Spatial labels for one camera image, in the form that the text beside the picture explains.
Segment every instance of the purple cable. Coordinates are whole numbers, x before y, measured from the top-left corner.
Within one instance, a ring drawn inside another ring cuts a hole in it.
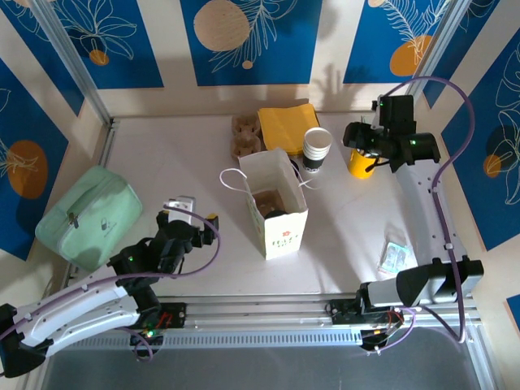
[[[152,347],[150,347],[150,344],[148,344],[148,341],[146,341],[146,339],[143,336],[141,336],[138,332],[136,332],[128,327],[118,327],[116,329],[127,332],[130,335],[135,336],[137,339],[139,339],[139,343],[137,343],[137,345],[133,349],[133,354],[136,355],[136,359],[139,362],[148,363],[148,362],[152,361],[152,359],[154,358],[154,351],[152,350]],[[137,353],[137,348],[139,347],[139,345],[144,345],[146,347],[146,351],[148,352],[148,357],[139,356],[139,354]]]
[[[393,343],[391,343],[390,345],[387,345],[383,348],[379,348],[377,351],[373,351],[373,352],[370,352],[370,353],[381,353],[383,352],[384,350],[386,349],[389,349],[391,347],[394,347],[396,345],[398,345],[399,343],[401,343],[406,337],[408,337],[410,335],[410,333],[413,331],[414,327],[415,327],[415,312],[407,307],[400,307],[401,310],[403,311],[406,311],[408,314],[410,314],[412,316],[412,323],[409,325],[409,328],[406,329],[406,332],[403,336],[401,336],[399,339],[397,339],[396,341],[394,341]]]
[[[213,233],[217,237],[217,249],[215,250],[214,255],[211,258],[211,260],[209,262],[207,262],[204,266],[201,266],[200,268],[197,268],[195,271],[186,272],[186,273],[180,274],[180,275],[178,275],[178,274],[173,275],[173,274],[161,274],[161,273],[142,272],[142,273],[139,273],[139,274],[126,274],[126,275],[111,276],[110,278],[96,280],[95,282],[92,282],[91,284],[87,284],[87,286],[86,286],[87,290],[90,290],[91,288],[99,287],[99,286],[101,286],[103,284],[114,283],[114,282],[116,282],[118,280],[124,280],[124,279],[133,279],[133,278],[170,278],[170,279],[177,279],[177,278],[185,278],[187,276],[195,275],[198,272],[204,271],[207,267],[209,267],[213,263],[213,261],[219,255],[220,246],[221,246],[220,233],[217,230],[217,228],[215,226],[213,226],[210,223],[210,221],[208,221],[207,219],[202,218],[200,215],[192,213],[191,211],[186,211],[186,210],[178,209],[176,207],[169,207],[169,206],[164,206],[164,208],[167,209],[167,210],[179,211],[180,213],[190,215],[190,216],[194,217],[195,219],[199,219],[208,228],[210,228],[213,231]],[[47,302],[46,304],[44,304],[41,307],[39,307],[37,310],[34,310],[31,313],[31,316],[37,315],[37,314],[39,314],[42,311],[45,311],[45,310],[53,308],[57,304],[59,304],[59,303],[61,303],[63,301],[66,301],[70,297],[73,297],[73,296],[77,295],[78,292],[83,293],[84,289],[82,287],[79,287],[79,288],[76,288],[75,290],[71,290],[69,292],[66,292],[61,297],[58,297],[58,298],[54,299],[53,301]],[[21,327],[22,325],[27,323],[27,321],[28,321],[27,318],[22,318],[19,322],[15,323],[14,325],[12,325],[8,329],[6,329],[0,335],[0,340],[3,340],[11,332],[15,331],[16,329],[18,329],[19,327]]]
[[[429,81],[437,81],[439,83],[442,83],[444,85],[447,85],[448,87],[451,87],[455,89],[455,91],[458,92],[459,95],[461,95],[462,99],[464,100],[464,103],[466,104],[468,108],[468,112],[470,114],[470,126],[468,133],[466,135],[466,139],[462,143],[461,147],[451,156],[447,162],[445,162],[437,171],[435,174],[435,177],[433,178],[433,182],[431,184],[431,194],[433,196],[433,202],[435,203],[435,209],[437,210],[437,214],[439,215],[439,221],[440,226],[442,228],[442,232],[444,234],[444,240],[447,245],[451,246],[451,236],[449,234],[448,230],[448,223],[446,222],[446,217],[444,216],[444,212],[442,211],[442,206],[440,205],[440,199],[439,194],[437,192],[437,186],[439,184],[439,178],[444,172],[444,170],[452,164],[461,154],[466,150],[467,146],[470,144],[471,139],[473,138],[473,134],[475,133],[475,109],[473,108],[473,104],[471,104],[470,98],[464,93],[462,89],[460,89],[457,85],[452,83],[450,80],[446,80],[440,77],[435,76],[419,76],[414,77],[408,81],[405,81],[404,83],[399,84],[396,88],[392,89],[390,92],[386,93],[384,96],[391,95],[392,93],[396,92],[399,88],[409,84],[414,83],[415,81],[419,80],[429,80]],[[462,296],[462,282],[461,282],[461,275],[458,271],[457,266],[457,259],[455,258],[455,253],[453,252],[453,248],[448,249],[448,255],[449,260],[452,264],[453,269],[453,276],[455,279],[455,291],[457,292],[457,305],[458,305],[458,315],[459,315],[459,332],[460,334],[457,335],[455,331],[432,309],[427,308],[426,306],[421,306],[423,309],[425,309],[428,313],[431,313],[436,319],[442,323],[442,325],[448,330],[448,332],[453,336],[453,338],[457,341],[457,343],[463,343],[466,338],[466,316],[464,314],[464,297]]]

